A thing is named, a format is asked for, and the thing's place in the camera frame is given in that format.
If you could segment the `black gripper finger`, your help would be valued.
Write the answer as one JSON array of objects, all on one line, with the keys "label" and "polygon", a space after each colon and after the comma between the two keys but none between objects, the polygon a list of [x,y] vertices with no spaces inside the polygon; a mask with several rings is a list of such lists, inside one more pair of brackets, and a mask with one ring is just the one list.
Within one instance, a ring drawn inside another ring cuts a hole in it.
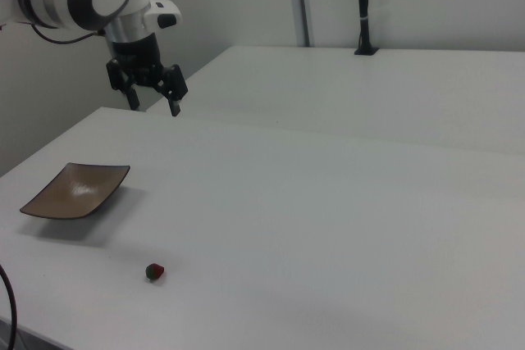
[{"label": "black gripper finger", "polygon": [[111,59],[107,64],[107,74],[113,90],[120,91],[126,96],[128,105],[132,111],[139,109],[139,98],[133,87],[135,81],[122,69],[117,59]]},{"label": "black gripper finger", "polygon": [[180,114],[180,101],[188,93],[188,87],[178,65],[164,67],[156,90],[168,102],[173,117]]}]

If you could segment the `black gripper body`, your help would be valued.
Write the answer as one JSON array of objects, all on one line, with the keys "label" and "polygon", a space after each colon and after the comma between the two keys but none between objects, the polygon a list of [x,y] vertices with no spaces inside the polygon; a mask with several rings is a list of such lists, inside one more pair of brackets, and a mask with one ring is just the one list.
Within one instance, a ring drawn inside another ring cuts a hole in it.
[{"label": "black gripper body", "polygon": [[164,67],[156,34],[130,43],[110,42],[112,59],[107,63],[107,72],[112,83],[123,81],[121,74],[140,86],[157,86],[162,80]]}]

